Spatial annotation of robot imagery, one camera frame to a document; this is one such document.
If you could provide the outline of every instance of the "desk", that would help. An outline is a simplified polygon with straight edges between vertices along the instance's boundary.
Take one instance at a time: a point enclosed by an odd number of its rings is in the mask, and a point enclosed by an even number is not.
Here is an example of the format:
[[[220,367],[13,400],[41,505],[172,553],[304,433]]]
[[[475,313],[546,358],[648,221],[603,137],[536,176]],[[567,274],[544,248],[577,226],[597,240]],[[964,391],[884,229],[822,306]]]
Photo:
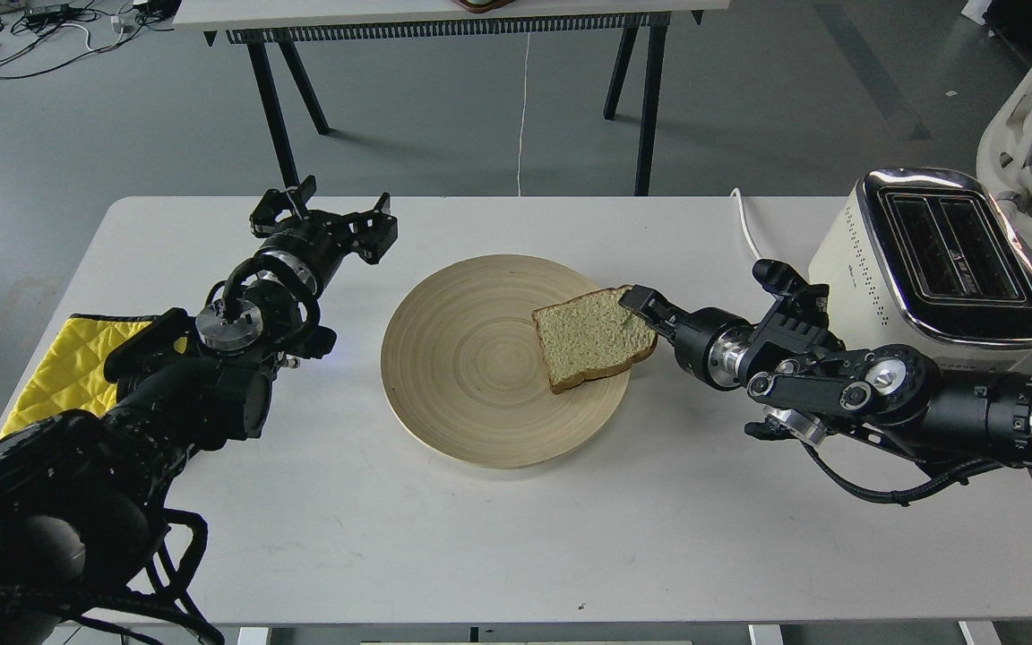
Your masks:
[[[668,25],[673,10],[690,9],[700,20],[703,9],[723,9],[730,0],[520,0],[480,15],[452,0],[185,0],[173,24],[201,30],[209,44],[219,30],[233,44],[246,44],[269,135],[287,187],[300,183],[289,143],[282,103],[273,85],[265,44],[282,50],[304,106],[319,134],[332,131],[304,72],[295,42],[353,40],[367,37],[471,36],[488,33],[622,29],[613,77],[603,118],[614,119],[627,73],[636,33],[648,28],[647,72],[643,82],[640,147],[635,169],[635,195],[647,195],[655,147],[655,119]]]
[[[254,253],[255,197],[131,197],[106,214],[45,345],[71,312],[190,311]],[[348,213],[372,197],[321,197]],[[804,266],[844,197],[749,199],[766,253]],[[200,454],[168,504],[208,519],[193,599],[221,624],[819,621],[1032,617],[1032,485],[1001,471],[909,509],[837,489],[798,442],[744,436],[759,407],[677,368],[632,370],[573,453],[521,471],[462,464],[393,417],[380,343],[427,275],[487,254],[638,282],[684,309],[757,319],[771,299],[728,197],[396,197],[382,264],[342,265],[322,299],[331,355],[284,370],[261,440]],[[31,369],[41,350],[34,356]],[[921,481],[844,438],[851,481]]]

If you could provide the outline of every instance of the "slice of bread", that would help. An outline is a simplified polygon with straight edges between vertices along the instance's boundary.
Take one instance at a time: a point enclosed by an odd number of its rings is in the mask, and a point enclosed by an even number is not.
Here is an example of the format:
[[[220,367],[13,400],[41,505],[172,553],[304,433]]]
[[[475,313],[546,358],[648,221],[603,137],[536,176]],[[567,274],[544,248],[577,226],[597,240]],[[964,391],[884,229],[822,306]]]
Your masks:
[[[619,307],[619,296],[627,289],[631,286],[591,291],[533,312],[552,393],[619,375],[651,356],[655,332]]]

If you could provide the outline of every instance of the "bamboo plate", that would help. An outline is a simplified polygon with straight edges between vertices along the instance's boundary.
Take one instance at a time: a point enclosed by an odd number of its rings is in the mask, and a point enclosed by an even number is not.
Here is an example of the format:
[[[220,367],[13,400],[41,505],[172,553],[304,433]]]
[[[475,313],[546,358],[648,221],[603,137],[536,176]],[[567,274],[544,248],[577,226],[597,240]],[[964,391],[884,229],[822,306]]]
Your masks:
[[[611,418],[628,373],[553,395],[533,310],[598,289],[576,270],[520,255],[459,261],[425,278],[389,321],[385,395],[431,448],[520,469],[584,444]]]

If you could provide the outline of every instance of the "toaster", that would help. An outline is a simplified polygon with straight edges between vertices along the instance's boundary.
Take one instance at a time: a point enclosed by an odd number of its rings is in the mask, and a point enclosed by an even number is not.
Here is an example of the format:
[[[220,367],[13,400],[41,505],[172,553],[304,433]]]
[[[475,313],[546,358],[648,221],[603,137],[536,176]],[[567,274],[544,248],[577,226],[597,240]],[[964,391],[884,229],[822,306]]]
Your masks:
[[[977,180],[880,168],[854,187],[808,268],[847,348],[903,343],[942,367],[1008,368],[1032,351],[1032,268]]]

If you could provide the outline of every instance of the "table leg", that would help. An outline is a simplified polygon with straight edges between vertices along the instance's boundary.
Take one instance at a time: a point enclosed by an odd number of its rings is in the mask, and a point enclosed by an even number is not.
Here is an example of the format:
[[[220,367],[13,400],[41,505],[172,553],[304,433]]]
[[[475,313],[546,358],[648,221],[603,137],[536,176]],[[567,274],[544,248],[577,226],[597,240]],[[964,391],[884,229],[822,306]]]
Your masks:
[[[269,645],[269,637],[267,627],[243,627],[237,633],[237,645]]]
[[[651,188],[651,153],[655,150],[655,116],[659,112],[659,78],[663,77],[664,45],[668,26],[651,26],[648,33],[648,65],[643,74],[643,115],[640,119],[640,154],[635,164],[635,196]]]
[[[269,123],[269,136],[273,138],[273,151],[278,154],[278,165],[282,168],[282,183],[286,187],[299,184],[294,152],[289,146],[286,120],[282,117],[282,101],[278,99],[278,89],[273,86],[273,70],[269,69],[269,56],[262,42],[250,42],[249,61],[254,65],[257,91],[261,94],[261,106],[265,109],[265,121]]]
[[[958,627],[962,630],[962,637],[966,638],[966,645],[1002,644],[992,621],[960,621]]]
[[[746,634],[750,645],[783,645],[783,632],[778,624],[749,624]]]
[[[615,53],[615,69],[611,71],[608,98],[603,103],[603,118],[608,121],[615,119],[615,107],[619,105],[619,93],[623,90],[623,78],[627,76],[627,63],[632,62],[635,36],[639,31],[638,26],[625,26],[623,33],[619,36],[619,51]]]
[[[313,119],[313,126],[316,126],[316,133],[328,134],[332,131],[329,122],[324,121],[324,112],[321,111],[321,103],[316,99],[316,92],[309,83],[309,74],[304,73],[304,65],[300,62],[300,55],[297,53],[297,45],[292,42],[279,42],[282,47],[282,56],[286,58],[286,65],[289,65],[289,73],[294,74],[294,83],[297,91],[302,95],[304,107],[309,110],[309,116]]]

